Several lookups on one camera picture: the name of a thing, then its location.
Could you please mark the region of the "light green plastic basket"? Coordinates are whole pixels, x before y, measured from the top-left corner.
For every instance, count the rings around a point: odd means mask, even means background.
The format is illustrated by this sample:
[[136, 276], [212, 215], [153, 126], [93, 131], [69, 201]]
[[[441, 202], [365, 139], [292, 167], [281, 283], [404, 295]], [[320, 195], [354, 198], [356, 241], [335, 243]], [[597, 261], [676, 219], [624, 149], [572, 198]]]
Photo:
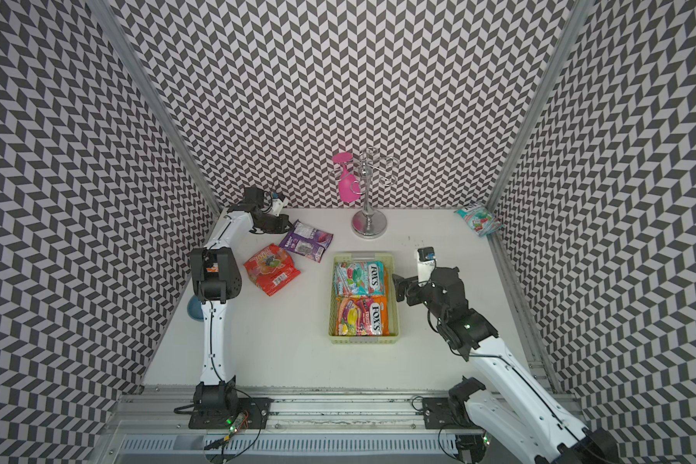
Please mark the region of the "light green plastic basket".
[[[334, 267], [340, 262], [351, 261], [381, 261], [385, 266], [386, 295], [388, 299], [389, 326], [388, 336], [336, 336], [334, 334], [334, 324], [336, 324], [336, 310], [338, 309], [338, 297], [334, 291]], [[399, 338], [399, 321], [396, 303], [396, 290], [392, 283], [392, 272], [394, 272], [394, 257], [388, 252], [345, 252], [334, 256], [334, 266], [331, 281], [331, 297], [328, 324], [328, 339], [336, 345], [379, 345], [394, 344]]]

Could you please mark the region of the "red 100 candy bag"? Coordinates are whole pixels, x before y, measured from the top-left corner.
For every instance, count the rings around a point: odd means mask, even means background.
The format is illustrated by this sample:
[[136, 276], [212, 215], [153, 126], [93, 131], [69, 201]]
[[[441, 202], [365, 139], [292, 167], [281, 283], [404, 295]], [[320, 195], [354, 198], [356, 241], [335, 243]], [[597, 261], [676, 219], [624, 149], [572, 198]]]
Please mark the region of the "red 100 candy bag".
[[249, 280], [266, 295], [274, 296], [301, 274], [287, 251], [270, 244], [244, 265]]

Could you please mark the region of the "teal Fox's mint bag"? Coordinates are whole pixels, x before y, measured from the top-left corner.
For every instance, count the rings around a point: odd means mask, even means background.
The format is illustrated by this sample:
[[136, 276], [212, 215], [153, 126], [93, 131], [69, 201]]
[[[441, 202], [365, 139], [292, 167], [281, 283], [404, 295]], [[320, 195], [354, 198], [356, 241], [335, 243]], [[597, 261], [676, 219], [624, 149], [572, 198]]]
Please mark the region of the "teal Fox's mint bag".
[[385, 296], [385, 266], [381, 261], [340, 262], [334, 267], [338, 297]]

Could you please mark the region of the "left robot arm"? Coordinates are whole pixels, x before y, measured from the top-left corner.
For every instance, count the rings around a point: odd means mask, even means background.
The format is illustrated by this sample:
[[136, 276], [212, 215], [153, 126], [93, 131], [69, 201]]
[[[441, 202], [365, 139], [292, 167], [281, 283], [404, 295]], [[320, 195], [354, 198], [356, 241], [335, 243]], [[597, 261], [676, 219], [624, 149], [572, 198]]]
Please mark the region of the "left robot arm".
[[203, 367], [193, 397], [197, 412], [215, 411], [227, 417], [239, 413], [228, 321], [243, 287], [235, 249], [247, 234], [287, 232], [291, 222], [282, 212], [287, 203], [283, 193], [246, 188], [243, 199], [223, 212], [222, 224], [206, 245], [189, 254], [193, 295], [201, 303], [204, 323]]

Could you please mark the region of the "purple Fox's berries bag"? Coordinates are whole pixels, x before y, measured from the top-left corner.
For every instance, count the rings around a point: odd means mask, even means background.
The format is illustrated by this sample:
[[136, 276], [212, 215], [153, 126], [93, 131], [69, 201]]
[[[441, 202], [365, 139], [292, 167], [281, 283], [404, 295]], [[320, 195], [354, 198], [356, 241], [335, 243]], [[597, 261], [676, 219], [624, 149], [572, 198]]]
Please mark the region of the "purple Fox's berries bag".
[[297, 220], [281, 240], [280, 248], [319, 263], [333, 239], [332, 233]]

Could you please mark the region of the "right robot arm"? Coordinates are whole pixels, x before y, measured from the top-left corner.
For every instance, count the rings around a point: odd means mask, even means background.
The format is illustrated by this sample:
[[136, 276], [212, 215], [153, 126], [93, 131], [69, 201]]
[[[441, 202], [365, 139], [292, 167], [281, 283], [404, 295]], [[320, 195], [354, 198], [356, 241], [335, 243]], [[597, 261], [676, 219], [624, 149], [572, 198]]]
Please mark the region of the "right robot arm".
[[523, 463], [617, 463], [615, 438], [590, 429], [525, 369], [498, 330], [471, 308], [456, 268], [392, 278], [396, 299], [423, 305], [450, 351], [483, 375], [449, 391], [452, 415], [491, 433]]

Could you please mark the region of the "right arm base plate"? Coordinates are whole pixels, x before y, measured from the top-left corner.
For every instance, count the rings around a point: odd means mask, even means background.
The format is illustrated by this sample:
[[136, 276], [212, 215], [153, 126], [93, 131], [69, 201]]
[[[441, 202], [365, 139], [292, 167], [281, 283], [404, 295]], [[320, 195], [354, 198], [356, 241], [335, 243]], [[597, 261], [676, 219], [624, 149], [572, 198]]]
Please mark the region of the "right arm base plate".
[[430, 430], [481, 429], [471, 421], [462, 403], [448, 397], [423, 397], [421, 415], [425, 428]]

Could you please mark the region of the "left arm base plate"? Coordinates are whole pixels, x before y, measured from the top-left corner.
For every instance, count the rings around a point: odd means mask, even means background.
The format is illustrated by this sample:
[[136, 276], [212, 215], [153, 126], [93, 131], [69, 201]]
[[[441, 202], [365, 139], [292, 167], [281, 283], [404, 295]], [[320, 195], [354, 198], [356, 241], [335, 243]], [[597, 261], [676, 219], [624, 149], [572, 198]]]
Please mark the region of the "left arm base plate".
[[247, 430], [265, 429], [268, 423], [273, 400], [270, 397], [240, 397], [238, 406], [231, 411], [194, 411], [189, 418], [189, 429], [224, 430], [234, 425], [236, 418], [243, 413], [247, 416], [243, 426]]

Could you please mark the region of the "orange Fox's bag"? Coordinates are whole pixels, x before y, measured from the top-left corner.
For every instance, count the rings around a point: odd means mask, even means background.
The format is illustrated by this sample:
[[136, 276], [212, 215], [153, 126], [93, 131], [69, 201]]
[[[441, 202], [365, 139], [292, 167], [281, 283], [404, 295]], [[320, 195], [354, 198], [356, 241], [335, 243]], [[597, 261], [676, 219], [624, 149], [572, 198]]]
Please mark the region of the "orange Fox's bag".
[[385, 296], [343, 297], [336, 310], [336, 336], [388, 336], [388, 299]]

